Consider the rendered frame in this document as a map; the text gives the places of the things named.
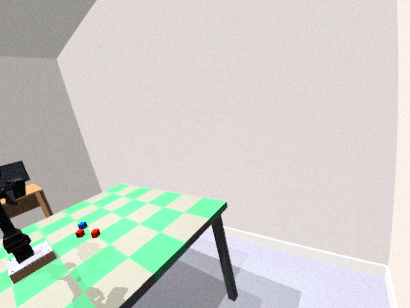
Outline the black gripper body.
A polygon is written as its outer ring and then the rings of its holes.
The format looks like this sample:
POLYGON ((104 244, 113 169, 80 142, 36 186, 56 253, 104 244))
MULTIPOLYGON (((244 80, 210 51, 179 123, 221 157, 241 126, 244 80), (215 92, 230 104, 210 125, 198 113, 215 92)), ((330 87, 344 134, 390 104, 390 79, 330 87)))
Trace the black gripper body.
MULTIPOLYGON (((15 178, 12 180, 8 180, 5 184, 9 185, 14 183, 16 186, 16 193, 17 193, 17 198, 20 198, 22 196, 26 196, 26 190, 25 190, 25 180, 20 179, 20 178, 15 178)), ((4 189, 0 190, 0 199, 3 198, 5 199, 5 194, 4 194, 4 189)))

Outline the red cube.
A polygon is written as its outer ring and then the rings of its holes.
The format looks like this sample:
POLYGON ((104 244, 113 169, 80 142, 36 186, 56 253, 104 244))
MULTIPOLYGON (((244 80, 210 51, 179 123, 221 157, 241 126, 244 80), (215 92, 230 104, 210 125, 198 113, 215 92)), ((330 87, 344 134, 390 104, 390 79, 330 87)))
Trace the red cube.
POLYGON ((85 234, 84 230, 80 229, 75 233, 75 236, 76 236, 76 238, 82 238, 84 236, 84 234, 85 234))
POLYGON ((94 231, 91 232, 92 238, 96 238, 96 237, 98 237, 99 235, 100 235, 99 229, 96 229, 96 230, 94 230, 94 231))

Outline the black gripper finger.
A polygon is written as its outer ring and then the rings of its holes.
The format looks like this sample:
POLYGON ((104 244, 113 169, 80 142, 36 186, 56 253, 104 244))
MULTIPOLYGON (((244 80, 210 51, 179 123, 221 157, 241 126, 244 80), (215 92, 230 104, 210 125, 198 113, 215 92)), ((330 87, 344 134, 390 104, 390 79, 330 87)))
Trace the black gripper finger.
POLYGON ((17 206, 17 193, 16 193, 16 186, 14 183, 3 186, 4 188, 4 194, 5 194, 5 200, 6 203, 12 204, 17 206))

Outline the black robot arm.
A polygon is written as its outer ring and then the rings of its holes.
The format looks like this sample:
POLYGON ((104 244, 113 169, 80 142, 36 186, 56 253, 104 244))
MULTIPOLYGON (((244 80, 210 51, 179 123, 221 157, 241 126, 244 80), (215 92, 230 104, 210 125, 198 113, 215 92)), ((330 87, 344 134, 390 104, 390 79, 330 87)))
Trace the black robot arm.
POLYGON ((35 255, 32 246, 28 245, 31 243, 30 237, 13 226, 9 215, 2 206, 1 199, 0 228, 4 233, 2 246, 8 254, 12 253, 14 255, 18 264, 35 255))

